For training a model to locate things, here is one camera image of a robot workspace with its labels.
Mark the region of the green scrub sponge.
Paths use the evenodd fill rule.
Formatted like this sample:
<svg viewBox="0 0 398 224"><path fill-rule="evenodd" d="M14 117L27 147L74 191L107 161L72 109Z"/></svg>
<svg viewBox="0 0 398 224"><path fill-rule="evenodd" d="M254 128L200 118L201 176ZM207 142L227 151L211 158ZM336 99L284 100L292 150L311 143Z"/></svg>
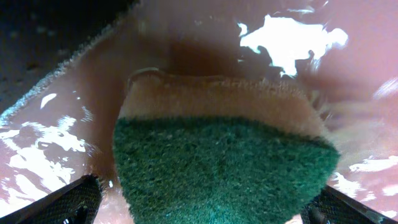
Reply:
<svg viewBox="0 0 398 224"><path fill-rule="evenodd" d="M113 154L135 223L285 223L340 154L286 82L144 72L131 78Z"/></svg>

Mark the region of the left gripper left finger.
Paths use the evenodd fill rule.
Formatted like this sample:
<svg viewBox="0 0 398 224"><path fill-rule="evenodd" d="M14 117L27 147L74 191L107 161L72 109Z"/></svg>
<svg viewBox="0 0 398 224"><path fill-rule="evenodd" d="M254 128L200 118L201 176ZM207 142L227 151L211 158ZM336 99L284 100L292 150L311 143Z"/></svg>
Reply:
<svg viewBox="0 0 398 224"><path fill-rule="evenodd" d="M1 218L1 224L92 224L103 198L96 175L84 175Z"/></svg>

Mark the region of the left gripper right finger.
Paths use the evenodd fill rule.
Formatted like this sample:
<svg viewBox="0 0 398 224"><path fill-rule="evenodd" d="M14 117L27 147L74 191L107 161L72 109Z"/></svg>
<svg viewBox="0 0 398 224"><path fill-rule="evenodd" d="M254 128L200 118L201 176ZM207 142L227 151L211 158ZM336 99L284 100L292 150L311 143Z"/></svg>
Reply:
<svg viewBox="0 0 398 224"><path fill-rule="evenodd" d="M302 210L303 224L397 224L397 221L326 186Z"/></svg>

